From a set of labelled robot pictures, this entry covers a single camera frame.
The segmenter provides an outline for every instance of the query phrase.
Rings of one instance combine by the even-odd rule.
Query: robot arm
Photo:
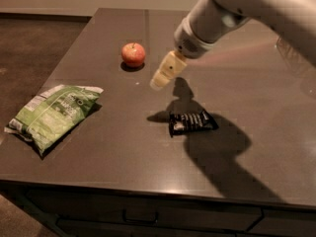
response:
[[[223,35],[243,26],[250,18],[269,26],[315,65],[315,5],[316,0],[199,0],[176,29],[176,50],[166,55],[151,86],[164,87],[184,69],[186,58],[201,57]],[[155,80],[166,76],[168,80],[164,83]]]

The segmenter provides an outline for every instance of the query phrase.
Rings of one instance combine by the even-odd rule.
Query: black packet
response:
[[[202,110],[200,114],[170,113],[169,132],[171,137],[192,131],[216,129],[218,129],[218,124],[206,110]]]

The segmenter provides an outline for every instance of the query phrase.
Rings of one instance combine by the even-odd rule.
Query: green bag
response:
[[[43,152],[82,121],[99,99],[98,87],[59,85],[31,99],[5,127]]]

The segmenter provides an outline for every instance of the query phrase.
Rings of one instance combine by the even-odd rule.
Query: red apple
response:
[[[144,63],[146,52],[140,43],[132,42],[121,49],[121,58],[128,67],[139,67]]]

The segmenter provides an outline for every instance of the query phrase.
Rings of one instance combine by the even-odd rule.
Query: brown floor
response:
[[[87,21],[0,14],[0,128],[40,89]],[[56,235],[0,196],[0,236]]]

